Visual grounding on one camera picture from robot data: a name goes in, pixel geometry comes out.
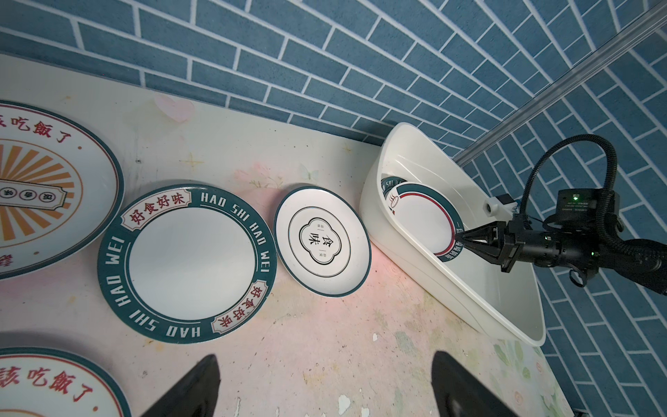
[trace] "plate rim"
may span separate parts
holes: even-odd
[[[209,185],[209,184],[205,184],[205,183],[176,183],[176,184],[172,184],[172,185],[165,185],[165,186],[163,186],[163,187],[155,188],[155,189],[153,189],[153,190],[151,190],[151,191],[149,191],[149,192],[147,192],[147,193],[142,194],[141,196],[139,196],[139,197],[137,197],[136,199],[134,199],[131,203],[127,204],[122,210],[120,210],[120,212],[116,215],[116,217],[114,217],[112,223],[113,223],[116,219],[120,219],[120,220],[121,220],[121,223],[122,223],[122,215],[123,215],[127,210],[129,210],[131,207],[133,207],[135,204],[139,203],[141,200],[145,199],[146,197],[149,197],[149,196],[151,196],[151,195],[153,195],[153,194],[161,193],[161,192],[163,192],[163,191],[167,191],[167,190],[170,190],[170,189],[182,189],[182,188],[185,188],[185,189],[192,189],[192,188],[194,188],[194,189],[200,189],[200,188],[201,188],[201,189],[205,189],[207,192],[211,192],[211,190],[213,190],[213,191],[222,191],[223,193],[232,195],[233,197],[235,197],[235,198],[237,198],[238,200],[242,201],[242,202],[245,203],[250,209],[252,209],[252,210],[255,212],[255,214],[257,215],[257,218],[259,218],[259,219],[264,223],[264,225],[266,226],[266,230],[268,231],[268,235],[269,235],[269,236],[267,237],[267,239],[266,239],[266,242],[269,243],[269,244],[271,244],[271,246],[269,247],[269,250],[270,250],[271,248],[273,248],[274,251],[277,251],[277,249],[276,249],[277,246],[276,246],[276,244],[275,244],[275,240],[274,240],[273,236],[271,235],[271,228],[270,228],[269,225],[266,223],[266,221],[264,220],[264,218],[257,212],[257,210],[255,210],[255,208],[254,208],[250,203],[248,203],[248,202],[245,201],[244,199],[240,198],[238,195],[236,195],[236,194],[234,194],[234,193],[232,193],[232,192],[230,192],[230,191],[227,191],[226,189],[222,189],[222,188],[216,187],[216,186],[214,186],[214,185]],[[151,218],[147,223],[145,223],[145,226],[147,226],[148,224],[150,224],[154,219],[156,219],[156,218],[158,218],[158,217],[159,217],[159,216],[155,216],[154,218]],[[249,233],[245,228],[243,228],[243,227],[241,227],[241,228],[242,228],[246,233]],[[276,272],[277,272],[277,258],[278,258],[277,256],[275,257],[275,258],[276,258],[276,265],[273,267],[273,273],[269,272],[270,277],[268,277],[267,280],[266,280],[266,287],[267,287],[266,293],[265,293],[265,295],[262,297],[262,299],[261,299],[260,303],[257,305],[257,307],[256,307],[250,314],[248,314],[248,315],[247,315],[247,318],[246,318],[244,321],[242,321],[238,326],[235,326],[235,327],[233,327],[232,329],[230,329],[229,331],[224,332],[224,333],[222,333],[222,334],[216,334],[216,332],[213,332],[213,336],[214,336],[214,337],[210,337],[210,338],[206,338],[206,339],[201,339],[201,340],[188,340],[188,339],[183,339],[183,338],[181,338],[181,339],[173,339],[173,338],[165,337],[163,334],[156,334],[156,333],[142,332],[142,331],[139,330],[139,328],[136,328],[135,326],[132,325],[133,323],[135,323],[134,320],[132,320],[131,318],[128,318],[127,316],[125,316],[125,315],[123,315],[123,314],[120,314],[120,311],[118,310],[118,306],[117,306],[117,304],[116,304],[115,302],[112,302],[112,301],[113,301],[113,300],[112,300],[112,297],[110,297],[109,294],[108,294],[108,292],[106,292],[106,291],[104,290],[104,288],[103,288],[103,284],[105,284],[105,283],[102,282],[102,279],[103,279],[103,278],[106,278],[106,275],[101,273],[101,270],[100,270],[100,267],[101,267],[101,266],[100,266],[100,265],[101,265],[101,264],[100,264],[100,261],[101,261],[101,259],[102,259],[101,256],[103,256],[104,253],[105,253],[104,242],[105,242],[105,240],[106,240],[106,237],[107,237],[107,234],[109,233],[109,231],[110,231],[110,230],[107,230],[107,233],[105,233],[105,235],[104,235],[103,238],[102,238],[102,244],[101,244],[100,247],[99,247],[99,251],[98,251],[97,259],[96,259],[96,264],[97,264],[97,265],[96,265],[96,269],[97,269],[97,283],[99,284],[100,292],[102,293],[102,296],[104,297],[104,300],[107,302],[107,305],[109,306],[109,308],[111,308],[111,311],[113,311],[113,313],[116,315],[117,318],[119,318],[119,319],[120,319],[120,320],[121,320],[127,327],[131,328],[131,329],[134,330],[135,332],[137,332],[137,333],[139,333],[139,334],[141,334],[141,335],[143,335],[143,336],[145,336],[145,337],[147,337],[147,338],[151,338],[151,339],[158,340],[158,341],[160,341],[160,342],[164,342],[164,343],[169,343],[169,344],[198,344],[198,343],[210,342],[210,341],[212,341],[212,340],[216,340],[216,339],[218,339],[218,338],[220,338],[220,337],[226,336],[227,334],[232,333],[234,330],[236,330],[236,329],[242,327],[244,324],[248,323],[248,322],[250,321],[250,319],[253,318],[253,317],[255,316],[255,314],[256,314],[256,313],[261,309],[261,307],[264,305],[264,302],[269,298],[269,295],[271,294],[271,290],[273,289],[273,285],[275,284],[275,274],[276,274]],[[260,262],[259,251],[258,251],[257,247],[255,246],[255,244],[254,244],[254,242],[253,242],[252,239],[250,239],[250,242],[251,242],[251,244],[253,244],[253,249],[256,251],[255,261],[256,261],[256,262]],[[142,306],[142,308],[145,308],[145,307],[147,306],[146,303],[145,303],[145,301],[143,301],[143,299],[141,299],[137,294],[134,294],[134,293],[135,293],[135,290],[133,289],[133,285],[132,285],[131,282],[130,282],[130,281],[131,281],[131,278],[129,277],[129,270],[126,268],[126,266],[129,266],[129,256],[127,256],[126,259],[125,259],[123,262],[121,262],[121,264],[123,264],[123,274],[125,275],[125,279],[127,280],[127,285],[128,285],[128,287],[131,287],[131,288],[132,288],[130,291],[128,291],[128,293],[127,293],[126,295],[131,296],[131,297],[134,298],[137,302],[141,301],[140,305]],[[254,272],[254,273],[253,273],[253,281],[251,281],[250,286],[252,286],[252,284],[253,284],[254,282],[257,281],[257,280],[255,279],[255,275],[256,275],[256,274],[257,274],[257,272]],[[233,305],[232,305],[230,308],[228,308],[227,310],[221,311],[220,313],[218,313],[218,314],[216,314],[215,316],[212,316],[212,317],[219,316],[219,315],[223,314],[224,312],[229,311],[229,310],[230,310],[232,307],[234,307],[235,305],[236,305],[236,304],[233,304]],[[155,309],[153,309],[153,308],[148,308],[146,312],[149,312],[149,313],[151,313],[151,314],[154,314],[156,311],[155,311]],[[173,320],[173,324],[178,324],[180,320],[182,320],[183,322],[194,322],[194,321],[198,321],[198,320],[199,320],[199,321],[201,322],[201,324],[202,324],[204,327],[206,327],[206,326],[209,326],[209,327],[210,327],[210,326],[211,326],[211,323],[209,323],[209,322],[205,322],[205,321],[204,321],[205,319],[208,319],[209,317],[204,317],[204,318],[197,319],[197,320],[183,320],[183,319],[172,318],[172,317],[167,316],[166,314],[163,314],[163,313],[159,313],[159,312],[157,312],[157,313],[159,314],[159,317],[161,317],[161,318],[167,318],[167,320]]]
[[[45,259],[43,261],[37,262],[36,264],[31,264],[29,266],[24,266],[23,268],[19,268],[17,270],[5,272],[5,273],[0,273],[0,280],[6,280],[9,278],[15,278],[18,276],[22,276],[25,274],[28,274],[29,272],[34,272],[37,270],[40,270],[42,268],[46,268],[47,266],[53,265],[57,262],[60,262],[61,260],[64,260],[65,258],[68,258],[69,256],[77,253],[78,251],[82,250],[89,244],[93,242],[93,240],[97,239],[104,231],[109,227],[113,219],[116,218],[118,215],[118,212],[121,209],[121,205],[123,203],[123,199],[125,197],[125,178],[123,176],[123,170],[121,168],[120,163],[118,162],[118,159],[116,158],[116,155],[111,151],[111,148],[104,143],[97,135],[95,135],[92,131],[87,129],[86,127],[83,127],[79,123],[73,121],[72,119],[69,119],[68,117],[59,115],[58,113],[55,113],[53,111],[49,111],[46,109],[42,109],[40,107],[35,107],[33,105],[28,105],[28,104],[23,104],[19,103],[17,101],[9,101],[9,100],[2,100],[0,99],[0,105],[2,104],[8,104],[8,105],[14,105],[17,107],[26,107],[28,109],[32,109],[35,111],[40,111],[42,113],[46,113],[48,115],[51,115],[55,117],[56,119],[61,119],[63,121],[66,121],[67,123],[71,123],[74,126],[76,126],[78,129],[81,129],[84,131],[88,136],[90,136],[93,141],[97,142],[97,144],[102,148],[104,152],[109,156],[109,159],[111,160],[111,164],[113,166],[113,169],[116,173],[116,182],[117,182],[117,192],[115,196],[115,201],[113,202],[113,205],[111,206],[111,209],[109,210],[109,213],[107,214],[107,217],[102,220],[102,222],[97,225],[97,227],[88,234],[85,238],[77,242],[74,246],[69,247],[68,249],[60,252],[57,255],[51,256],[48,259]]]
[[[292,270],[289,268],[289,266],[287,266],[287,263],[283,259],[283,254],[280,251],[280,246],[278,245],[277,233],[276,233],[276,230],[275,230],[276,223],[277,223],[276,220],[278,219],[278,213],[280,212],[280,209],[283,207],[283,203],[285,203],[285,201],[287,201],[287,199],[292,194],[295,194],[295,193],[297,193],[299,191],[302,191],[304,189],[320,189],[322,191],[328,192],[329,194],[332,194],[334,197],[337,197],[339,200],[344,202],[350,208],[350,210],[352,210],[352,213],[354,213],[354,215],[357,216],[357,220],[359,220],[359,223],[362,225],[362,229],[364,230],[364,233],[366,235],[366,241],[368,242],[368,268],[366,269],[366,273],[364,274],[364,278],[359,282],[359,284],[357,284],[356,287],[352,288],[348,292],[345,292],[345,293],[342,293],[342,294],[327,294],[325,292],[319,292],[319,291],[317,291],[313,288],[310,288],[309,286],[305,285],[299,278],[297,278],[297,276],[292,272]],[[287,193],[287,195],[285,197],[283,197],[283,199],[280,201],[280,204],[278,204],[277,209],[275,210],[275,215],[273,217],[273,227],[271,228],[271,231],[273,232],[273,238],[275,240],[275,248],[278,252],[278,256],[280,257],[280,261],[285,266],[285,269],[287,270],[287,272],[289,272],[289,274],[292,276],[292,278],[294,278],[299,284],[301,284],[301,286],[303,286],[305,289],[307,289],[311,292],[314,292],[315,294],[317,294],[319,296],[329,297],[329,298],[340,298],[340,297],[348,296],[348,295],[352,294],[353,292],[355,292],[356,290],[360,289],[361,286],[364,284],[364,282],[366,282],[366,278],[368,278],[368,274],[370,274],[371,266],[373,264],[373,248],[371,247],[371,240],[368,236],[368,231],[366,230],[366,225],[364,225],[364,222],[362,221],[361,217],[359,217],[359,213],[357,213],[357,211],[347,201],[345,201],[344,198],[342,198],[340,195],[334,193],[333,191],[331,191],[329,189],[326,189],[326,188],[323,188],[323,187],[318,187],[317,185],[303,185],[301,187],[297,187],[297,188],[291,190],[289,193]]]
[[[56,358],[71,360],[72,362],[76,362],[79,365],[85,366],[89,371],[99,376],[111,389],[113,395],[118,400],[122,417],[131,417],[132,413],[129,407],[129,402],[127,401],[127,396],[125,396],[125,392],[123,392],[121,386],[118,384],[118,382],[116,382],[116,380],[109,372],[104,370],[104,368],[91,361],[90,359],[84,358],[83,356],[74,354],[72,352],[68,352],[67,350],[42,348],[39,346],[16,346],[12,348],[0,348],[0,358],[12,354],[55,356]]]

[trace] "ceramic plate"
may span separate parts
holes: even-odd
[[[49,111],[0,101],[0,280],[80,250],[122,200],[120,165],[97,136]]]
[[[386,201],[396,219],[441,261],[451,261],[463,250],[463,245],[454,239],[464,230],[461,217],[437,190],[404,182],[392,188]]]
[[[45,348],[0,349],[0,417],[129,417],[120,387],[102,368]]]
[[[168,343],[204,342],[248,321],[275,279],[275,244],[261,216],[208,185],[173,185],[113,220],[97,259],[111,309]]]
[[[278,253],[307,289],[342,297],[362,286],[371,246],[357,213],[338,195],[307,185],[287,194],[273,223]]]

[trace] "blue tile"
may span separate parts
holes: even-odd
[[[523,53],[516,54],[510,62],[505,64],[505,69],[521,83],[531,78],[537,72],[535,65],[531,64]]]
[[[435,123],[436,125],[439,125],[440,122],[445,120],[445,117],[447,117],[447,113],[426,103],[419,104],[417,108],[414,109],[412,114],[417,117],[421,117],[422,119],[428,120],[431,123]]]
[[[572,378],[575,381],[590,381],[590,377],[584,368],[584,364],[582,363],[581,359],[579,359],[579,355],[577,355],[577,352],[574,350],[574,347],[572,346],[572,343],[570,343],[570,339],[568,339],[565,331],[550,330],[549,335],[554,341],[554,345],[556,345],[556,348],[560,353],[560,357],[563,359],[565,367],[570,371]]]
[[[491,167],[489,161],[486,159],[486,156],[480,155],[475,158],[475,165],[477,165],[477,169],[480,171],[480,174],[482,177],[484,177],[484,181],[490,188],[493,188],[496,184],[500,183],[498,176],[494,172],[494,169]]]
[[[575,88],[565,97],[590,129],[609,119],[583,87]]]
[[[554,81],[570,70],[553,45],[549,45],[541,54],[535,56],[535,61]]]
[[[306,95],[320,99],[344,109],[356,111],[373,119],[380,119],[388,108],[366,100],[358,95],[348,93],[332,85],[312,79],[305,89]]]
[[[586,291],[572,285],[572,282],[570,282],[569,274],[559,275],[558,279],[563,285],[563,288],[565,288],[565,291],[570,296],[570,300],[572,301],[574,308],[577,310],[577,312],[579,312],[579,316],[581,316],[584,323],[596,323],[602,321],[602,317],[600,317],[597,309],[595,308],[595,305],[593,304],[593,301],[591,301]]]
[[[301,92],[308,79],[302,73],[246,51],[241,51],[238,71],[298,92]]]
[[[612,143],[618,157],[618,166],[625,172],[633,172],[646,166],[646,160],[635,150],[634,146],[613,123],[607,123],[593,133],[600,135]]]
[[[644,377],[648,389],[658,401],[663,410],[667,410],[667,396],[664,395],[664,387],[667,386],[667,376],[660,369],[658,363],[651,354],[630,355],[639,373]]]
[[[621,55],[609,68],[639,100],[662,89],[662,84],[630,53]]]
[[[343,86],[363,95],[367,95],[368,97],[375,97],[375,94],[382,86],[382,83],[371,77],[367,77],[358,71],[350,69],[348,76],[345,77],[345,81],[343,81]]]
[[[333,53],[401,88],[408,88],[416,77],[416,74],[412,71],[339,30],[333,33],[329,45],[327,45],[327,52]]]
[[[307,117],[299,115],[292,116],[292,119],[289,121],[289,124],[305,127],[307,129],[319,130],[326,133],[330,133],[332,135],[347,137],[358,141],[363,141],[364,138],[366,137],[365,133],[344,129],[342,127],[330,125],[328,123],[324,123],[319,120],[308,119]]]
[[[647,101],[646,108],[663,126],[667,125],[667,91]]]
[[[447,134],[445,129],[440,129],[439,127],[430,125],[428,123],[422,123],[419,126],[419,129],[431,139],[439,139]]]
[[[191,4],[190,0],[173,0],[173,1],[138,0],[138,1],[154,9],[163,11],[174,17],[178,17],[181,20],[184,21],[190,20],[190,4]],[[141,36],[143,37],[143,25],[141,26]]]
[[[554,34],[558,45],[565,49],[581,36],[582,30],[570,8],[561,13],[551,24],[549,30]]]
[[[511,108],[508,104],[505,103],[500,103],[493,110],[491,110],[491,113],[494,115],[505,118],[505,116],[509,115],[511,112],[513,112],[514,109]]]
[[[526,88],[528,88],[533,94],[537,94],[537,92],[545,88],[547,84],[549,84],[549,81],[547,81],[546,78],[544,78],[544,76],[540,73],[535,74],[524,83]]]
[[[384,19],[380,20],[378,26],[376,26],[373,34],[368,40],[391,53],[398,59],[402,59],[403,55],[408,52],[414,43],[414,40],[412,40],[411,37],[407,36]]]
[[[497,119],[484,113],[482,110],[475,109],[466,117],[466,120],[482,126],[484,129],[491,130],[500,123]]]
[[[79,24],[87,51],[185,78],[187,60],[142,43]]]
[[[139,16],[142,38],[224,67],[234,64],[235,47],[143,10]]]
[[[283,36],[210,1],[197,2],[197,26],[277,57]]]
[[[294,41],[287,42],[282,60],[335,83],[343,78],[347,70],[345,65]]]
[[[546,22],[553,19],[561,10],[568,6],[567,0],[533,0],[535,8]]]
[[[579,397],[579,394],[577,393],[567,371],[565,371],[565,367],[560,359],[557,356],[547,356],[546,359],[549,362],[551,371],[553,371],[556,380],[558,381],[558,385],[560,385],[560,389],[563,391],[565,399],[567,399],[570,407],[585,410],[586,407]]]
[[[442,85],[450,88],[452,91],[459,93],[464,97],[468,97],[473,94],[479,85],[472,81],[470,78],[466,77],[456,69],[453,69],[444,80],[442,80]]]
[[[518,51],[514,42],[510,41],[510,38],[496,25],[489,29],[477,44],[484,48],[500,65],[505,64]]]
[[[452,67],[419,44],[410,51],[404,62],[436,81],[440,81]]]
[[[378,17],[355,0],[303,0],[303,2],[362,37],[366,37]]]
[[[357,119],[357,115],[334,109],[333,107],[328,107],[324,111],[322,119],[338,123],[339,125],[351,127],[352,123],[354,123],[354,121]]]
[[[646,345],[613,294],[594,296],[600,310],[627,350],[644,350]]]
[[[535,137],[535,135],[533,135],[533,132],[530,130],[528,125],[525,125],[525,124],[521,125],[520,127],[517,127],[516,130],[513,133],[514,133],[514,136],[516,136],[516,139],[522,145],[525,144],[527,141],[531,140],[533,137]],[[542,133],[539,133],[538,135],[540,135],[540,138],[542,138],[542,141],[544,141],[544,135]]]
[[[123,32],[134,33],[132,6],[118,0],[37,0],[37,2]]]
[[[667,137],[657,130],[650,135],[644,136],[637,141],[637,144],[646,152],[656,167],[664,173],[667,173]]]
[[[589,53],[590,46],[588,46],[588,41],[585,36],[581,36],[577,42],[571,44],[570,47],[565,50],[565,55],[568,56],[572,65],[581,61]]]
[[[397,109],[407,111],[408,113],[415,108],[417,103],[419,103],[417,99],[414,99],[397,89],[391,88],[389,85],[385,85],[382,88],[376,99]]]
[[[387,137],[389,132],[392,131],[391,126],[387,126],[382,123],[366,119],[364,117],[361,117],[359,120],[357,120],[357,123],[355,123],[354,126],[352,127],[354,127],[357,130],[370,133],[371,135],[382,136],[382,137]]]
[[[204,103],[211,103],[225,107],[225,102],[227,101],[226,94],[216,93],[215,91],[180,83],[164,77],[158,77],[157,75],[145,74],[145,80],[146,88],[180,95],[181,97],[203,101]]]
[[[582,393],[584,399],[586,400],[586,405],[588,405],[588,409],[591,411],[593,416],[611,417],[607,406],[604,405],[604,401],[602,401],[600,394],[595,389],[595,385],[578,384],[577,387],[579,387],[579,391]]]
[[[507,81],[507,76],[502,73],[491,61],[484,62],[475,72],[472,73],[482,84],[491,87],[495,90],[500,87],[505,81]]]
[[[623,29],[644,12],[644,2],[642,0],[627,0],[616,9],[618,23]]]
[[[653,404],[653,400],[648,396],[646,389],[641,386],[625,386],[623,391],[626,392],[630,402],[637,411],[638,416],[658,416],[660,412]]]
[[[450,95],[448,91],[439,87],[438,84],[433,84],[431,81],[421,77],[415,81],[408,91],[435,105],[439,105]]]
[[[484,88],[475,91],[475,94],[471,95],[469,100],[485,110],[493,109],[500,102],[499,98]]]
[[[456,35],[447,46],[445,46],[442,53],[458,65],[461,65],[461,67],[468,72],[472,72],[484,60],[482,54],[477,52],[459,35]]]
[[[238,110],[244,113],[250,113],[283,122],[287,121],[289,118],[289,113],[286,111],[272,109],[265,105],[252,103],[250,101],[242,100],[236,97],[229,99],[229,108],[232,110]]]
[[[461,117],[467,116],[475,107],[456,97],[455,95],[449,96],[444,103],[442,103],[442,108],[449,111],[450,113],[456,114]]]
[[[505,151],[507,158],[516,171],[521,171],[530,165],[512,136],[508,136],[500,141],[500,147]]]
[[[505,23],[510,31],[516,29],[530,14],[524,2],[519,0],[487,0],[486,5],[500,18],[502,23]]]
[[[318,47],[331,30],[331,25],[286,0],[253,0],[250,13]]]
[[[442,9],[455,25],[472,39],[477,39],[491,25],[491,19],[472,0],[450,1]]]
[[[313,117],[319,117],[319,115],[322,113],[322,110],[324,110],[324,104],[320,104],[315,101],[299,97],[298,95],[278,90],[276,88],[271,89],[266,102],[284,109],[298,111],[299,113]]]
[[[616,343],[616,340],[612,336],[612,333],[609,331],[609,328],[606,324],[599,326],[590,326],[588,328],[593,339],[598,344],[600,348],[600,353],[607,359],[607,363],[611,367],[614,375],[619,382],[639,382],[637,374],[632,369],[630,362],[623,354],[623,350]]]
[[[371,3],[438,50],[454,32],[418,0],[371,0]]]
[[[651,63],[663,56],[665,51],[667,51],[667,41],[657,33],[653,33],[651,36],[639,42],[639,45],[635,46],[633,49],[639,56],[644,58],[646,62]]]
[[[583,325],[577,318],[568,302],[555,303],[554,309],[558,313],[563,326],[568,329],[568,333],[580,353],[583,352],[597,352],[593,342],[588,337]]]
[[[267,89],[262,83],[199,62],[192,63],[192,81],[260,101]]]
[[[606,1],[598,2],[595,7],[583,16],[583,19],[588,29],[588,34],[598,48],[616,34],[612,12],[609,9],[609,3]]]
[[[0,26],[76,46],[69,19],[14,1],[2,1]]]
[[[532,16],[514,32],[514,37],[533,56],[537,55],[550,42],[549,37]]]
[[[447,117],[440,125],[456,133],[463,133],[470,127],[468,123],[455,116]]]
[[[514,81],[509,80],[503,85],[498,93],[509,100],[516,107],[521,107],[530,100],[530,96]]]
[[[565,116],[570,114],[570,109],[568,109],[568,106],[566,106],[562,100],[558,100],[557,102],[549,106],[546,112],[549,113],[549,116],[551,116],[551,118],[556,123],[558,123],[558,121],[564,119]]]
[[[54,48],[6,33],[0,33],[0,51],[139,85],[139,72],[136,69]]]
[[[399,113],[396,110],[391,110],[385,117],[382,119],[383,122],[388,123],[390,125],[397,125],[401,123],[402,121],[410,123],[413,126],[418,125],[421,123],[420,120],[415,119],[414,117],[410,117],[408,115],[404,115],[403,113]]]
[[[480,129],[479,127],[470,126],[468,128],[468,130],[466,130],[464,132],[464,135],[466,135],[467,137],[469,137],[471,139],[477,139],[485,133],[486,133],[486,131]]]

